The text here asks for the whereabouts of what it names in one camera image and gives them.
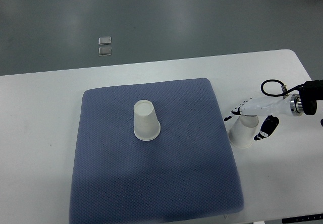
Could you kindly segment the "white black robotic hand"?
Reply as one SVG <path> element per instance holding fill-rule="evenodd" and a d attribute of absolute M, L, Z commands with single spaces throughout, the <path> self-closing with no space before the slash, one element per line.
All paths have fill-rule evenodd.
<path fill-rule="evenodd" d="M 260 127 L 260 131 L 254 136 L 254 140 L 261 140 L 269 137 L 279 124 L 278 115 L 297 116 L 300 113 L 292 105 L 292 100 L 295 97 L 289 95 L 287 97 L 279 97 L 278 99 L 269 96 L 261 98 L 251 98 L 244 101 L 238 107 L 233 109 L 231 113 L 224 118 L 228 121 L 233 116 L 244 116 L 247 118 L 266 116 L 266 119 Z"/>

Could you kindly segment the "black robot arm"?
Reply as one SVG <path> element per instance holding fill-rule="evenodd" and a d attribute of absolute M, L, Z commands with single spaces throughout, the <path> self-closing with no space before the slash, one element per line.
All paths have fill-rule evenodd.
<path fill-rule="evenodd" d="M 289 90 L 298 91 L 290 99 L 291 112 L 295 116 L 302 114 L 313 116 L 317 111 L 317 101 L 322 100 L 322 80 L 306 81 Z"/>

